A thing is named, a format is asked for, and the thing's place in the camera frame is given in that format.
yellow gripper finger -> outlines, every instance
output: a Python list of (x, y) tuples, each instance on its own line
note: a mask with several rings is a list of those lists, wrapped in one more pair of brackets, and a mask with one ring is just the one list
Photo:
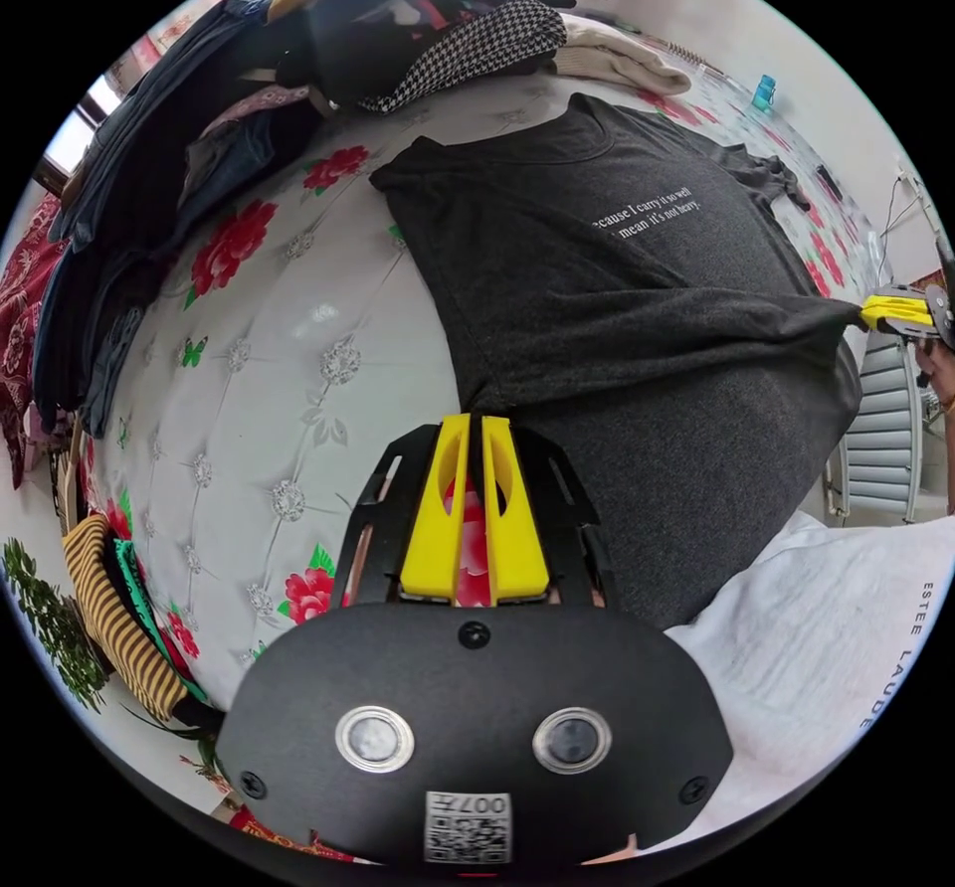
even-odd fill
[[(406, 596), (453, 603), (458, 593), (470, 425), (468, 414), (445, 417), (438, 434), (401, 569), (401, 588)], [(445, 495), (452, 482), (455, 494), (448, 512)]]
[(883, 320), (902, 320), (926, 327), (935, 326), (928, 309), (928, 301), (924, 297), (895, 297), (877, 293), (862, 305), (861, 317), (871, 330), (880, 329), (880, 322)]
[[(484, 517), (490, 603), (544, 596), (549, 574), (524, 486), (510, 421), (484, 417), (481, 421), (484, 465)], [(500, 486), (503, 512), (497, 498)]]

beige sweater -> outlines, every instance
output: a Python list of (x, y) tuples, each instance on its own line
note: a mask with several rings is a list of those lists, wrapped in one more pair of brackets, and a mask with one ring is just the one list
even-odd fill
[(558, 75), (573, 75), (629, 85), (657, 94), (680, 94), (690, 88), (689, 75), (665, 65), (656, 52), (609, 25), (563, 14), (567, 44), (557, 50)]

window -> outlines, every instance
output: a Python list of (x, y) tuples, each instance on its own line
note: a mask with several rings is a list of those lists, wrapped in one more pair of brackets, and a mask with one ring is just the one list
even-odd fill
[(94, 132), (118, 105), (119, 98), (100, 76), (47, 145), (34, 171), (34, 179), (59, 196), (93, 141)]

printed text on t-shirt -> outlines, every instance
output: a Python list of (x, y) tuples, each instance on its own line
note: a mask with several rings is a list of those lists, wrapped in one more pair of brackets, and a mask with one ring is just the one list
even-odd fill
[(605, 230), (613, 228), (617, 231), (618, 238), (631, 238), (647, 228), (698, 210), (699, 204), (692, 200), (689, 188), (680, 188), (669, 194), (659, 194), (650, 201), (628, 204), (626, 208), (594, 221), (594, 227)]

blue cup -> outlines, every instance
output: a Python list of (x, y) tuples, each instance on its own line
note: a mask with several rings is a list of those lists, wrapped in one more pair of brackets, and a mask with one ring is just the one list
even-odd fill
[(760, 111), (768, 111), (773, 103), (773, 97), (776, 95), (776, 80), (768, 75), (764, 75), (759, 81), (759, 88), (753, 94), (753, 104)]

